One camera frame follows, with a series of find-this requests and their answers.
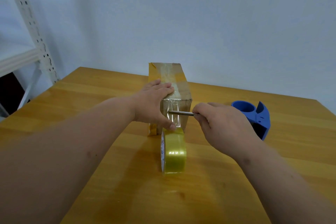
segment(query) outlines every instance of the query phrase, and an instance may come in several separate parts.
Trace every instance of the wooden table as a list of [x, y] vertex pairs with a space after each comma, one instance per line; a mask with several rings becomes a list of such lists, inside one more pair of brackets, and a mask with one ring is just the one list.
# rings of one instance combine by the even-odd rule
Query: wooden table
[[[78, 68], [0, 123], [0, 145], [101, 101], [130, 95], [147, 76]], [[336, 203], [336, 116], [316, 100], [189, 83], [193, 103], [261, 100], [271, 114], [265, 140], [309, 184]], [[184, 173], [160, 172], [160, 138], [131, 123], [107, 152], [62, 223], [269, 223], [239, 166], [205, 140], [190, 117]]]

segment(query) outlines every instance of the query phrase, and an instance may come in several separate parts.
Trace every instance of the packing tape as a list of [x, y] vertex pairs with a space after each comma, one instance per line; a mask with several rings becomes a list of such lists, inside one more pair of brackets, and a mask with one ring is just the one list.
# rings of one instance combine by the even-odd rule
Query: packing tape
[[161, 168], [165, 174], [184, 171], [187, 151], [182, 128], [175, 131], [162, 129], [161, 135]]

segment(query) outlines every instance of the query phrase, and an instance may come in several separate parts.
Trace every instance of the white wall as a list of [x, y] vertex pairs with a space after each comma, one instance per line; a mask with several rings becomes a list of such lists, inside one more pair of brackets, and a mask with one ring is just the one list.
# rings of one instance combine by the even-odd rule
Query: white wall
[[61, 77], [177, 62], [191, 82], [318, 99], [336, 113], [336, 0], [31, 3]]

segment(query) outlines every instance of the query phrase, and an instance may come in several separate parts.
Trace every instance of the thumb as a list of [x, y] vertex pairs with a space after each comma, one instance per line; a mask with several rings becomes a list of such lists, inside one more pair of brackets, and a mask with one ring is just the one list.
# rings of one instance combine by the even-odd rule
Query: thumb
[[204, 117], [201, 114], [195, 114], [194, 117], [199, 122], [199, 124], [201, 125], [201, 129], [202, 129], [204, 135], [206, 136], [208, 133], [210, 133], [211, 128], [210, 128], [209, 122], [206, 119], [206, 117]]
[[176, 129], [176, 125], [171, 120], [169, 120], [167, 117], [163, 116], [161, 113], [157, 119], [157, 124], [161, 125], [162, 127], [168, 130], [174, 131]]

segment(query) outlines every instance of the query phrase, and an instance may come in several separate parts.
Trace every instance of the right hand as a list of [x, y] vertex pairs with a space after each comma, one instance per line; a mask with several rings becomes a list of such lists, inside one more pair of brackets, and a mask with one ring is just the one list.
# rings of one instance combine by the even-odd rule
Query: right hand
[[232, 106], [199, 103], [192, 112], [207, 141], [236, 161], [262, 142], [246, 116]]

